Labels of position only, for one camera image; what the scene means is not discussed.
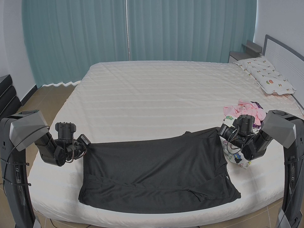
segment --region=folded black fabric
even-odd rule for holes
[[[207,209],[241,197],[215,128],[169,139],[92,143],[79,201],[125,213]]]

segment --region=floor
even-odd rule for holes
[[[41,110],[47,124],[51,126],[57,112],[63,106],[66,99],[69,97],[71,92],[74,90],[73,85],[64,86],[44,86],[38,89],[34,95],[28,100],[28,102],[20,108],[19,111],[29,110],[29,109],[39,109]],[[26,160],[30,163],[28,166],[27,173],[32,167],[35,160],[35,156],[38,152],[37,147],[32,144],[26,149]],[[7,199],[3,192],[3,187],[0,186],[0,228],[13,228],[15,223],[10,212]],[[304,212],[304,202],[302,202],[302,213]],[[236,219],[231,219],[228,221],[200,226],[201,228],[257,228],[257,227],[275,227],[278,210],[282,205],[282,199],[256,211],[249,215],[245,215]],[[50,219],[45,218],[43,215],[35,211],[38,215],[42,228],[52,228]],[[58,228],[85,228],[87,225],[78,224],[65,221],[53,221],[54,225]],[[304,221],[301,222],[299,227],[304,227]]]

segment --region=mattress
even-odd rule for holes
[[[91,142],[162,139],[221,126],[223,106],[239,99],[257,101],[303,118],[291,95],[267,95],[236,64],[185,61],[127,61],[90,67],[58,112],[56,122],[76,124],[77,138]],[[228,161],[241,199],[183,213],[131,214],[97,209],[78,201],[83,160],[48,165],[39,153],[29,182],[34,208],[49,218],[103,227],[189,227],[216,223],[254,212],[283,197],[283,147],[275,140],[246,170]]]

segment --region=light through curtain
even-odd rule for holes
[[[129,60],[126,0],[22,0],[22,21],[37,87]]]
[[[256,0],[127,0],[131,60],[228,62],[253,40]]]

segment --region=robotic arm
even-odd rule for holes
[[[283,145],[284,198],[276,228],[296,228],[302,218],[304,120],[287,112],[272,110],[267,113],[257,134],[252,132],[253,122],[253,116],[241,115],[234,121],[233,127],[222,124],[218,135],[240,148],[247,160],[262,157],[272,139]]]
[[[35,143],[42,160],[62,166],[86,154],[90,141],[84,134],[73,139],[75,124],[56,123],[58,139],[53,139],[39,110],[22,111],[0,120],[0,160],[3,187],[16,228],[41,228],[29,196],[25,148]]]

